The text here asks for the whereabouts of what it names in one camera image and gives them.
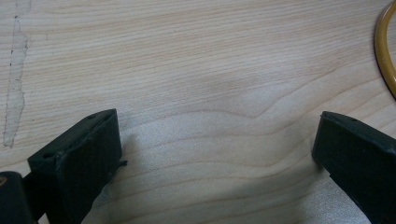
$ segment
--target wooden table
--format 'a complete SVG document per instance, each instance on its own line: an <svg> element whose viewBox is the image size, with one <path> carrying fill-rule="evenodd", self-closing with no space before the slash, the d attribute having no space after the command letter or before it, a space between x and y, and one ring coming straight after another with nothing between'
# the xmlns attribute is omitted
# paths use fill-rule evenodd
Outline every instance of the wooden table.
<svg viewBox="0 0 396 224"><path fill-rule="evenodd" d="M369 223L310 152L323 110L396 136L389 3L2 0L1 171L117 108L129 165L84 223Z"/></svg>

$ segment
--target black object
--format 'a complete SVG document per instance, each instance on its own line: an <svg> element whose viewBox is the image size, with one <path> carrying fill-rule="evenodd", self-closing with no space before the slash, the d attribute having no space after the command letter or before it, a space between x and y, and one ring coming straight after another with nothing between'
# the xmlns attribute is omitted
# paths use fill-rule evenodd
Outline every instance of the black object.
<svg viewBox="0 0 396 224"><path fill-rule="evenodd" d="M312 156L372 223L396 223L396 140L323 112Z"/></svg>
<svg viewBox="0 0 396 224"><path fill-rule="evenodd" d="M115 109L92 114L28 159L24 179L0 173L0 222L80 223L118 168L122 156Z"/></svg>

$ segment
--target light wood surface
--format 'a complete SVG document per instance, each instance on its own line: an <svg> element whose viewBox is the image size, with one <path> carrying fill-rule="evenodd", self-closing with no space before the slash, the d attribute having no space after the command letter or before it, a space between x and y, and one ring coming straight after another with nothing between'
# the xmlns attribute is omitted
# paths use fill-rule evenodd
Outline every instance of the light wood surface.
<svg viewBox="0 0 396 224"><path fill-rule="evenodd" d="M389 3L2 0L0 170L117 108L129 165L84 223L369 223L310 151L323 110L396 136Z"/></svg>

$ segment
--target yellow wire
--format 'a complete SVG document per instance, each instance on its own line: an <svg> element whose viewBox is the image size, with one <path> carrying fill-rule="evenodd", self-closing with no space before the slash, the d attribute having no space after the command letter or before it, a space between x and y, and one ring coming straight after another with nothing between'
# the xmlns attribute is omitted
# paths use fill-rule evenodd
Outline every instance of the yellow wire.
<svg viewBox="0 0 396 224"><path fill-rule="evenodd" d="M392 59L388 50L388 24L393 12L396 10L396 1L387 7L378 19L375 27L375 56L382 77L390 89L393 97L396 99L396 71L393 67Z"/></svg>

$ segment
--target scratch mark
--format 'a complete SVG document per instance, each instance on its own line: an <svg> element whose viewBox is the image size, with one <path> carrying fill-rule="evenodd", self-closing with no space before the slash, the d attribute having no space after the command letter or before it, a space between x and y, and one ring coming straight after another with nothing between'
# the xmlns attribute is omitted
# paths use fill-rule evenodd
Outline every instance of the scratch mark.
<svg viewBox="0 0 396 224"><path fill-rule="evenodd" d="M22 91L21 78L23 63L27 52L27 36L21 31L19 16L31 8L30 0L17 0L15 3L16 15L12 39L11 62L9 64L9 80L7 92L6 126L4 129L3 145L12 147L14 138L20 127L21 114L24 108L24 92Z"/></svg>

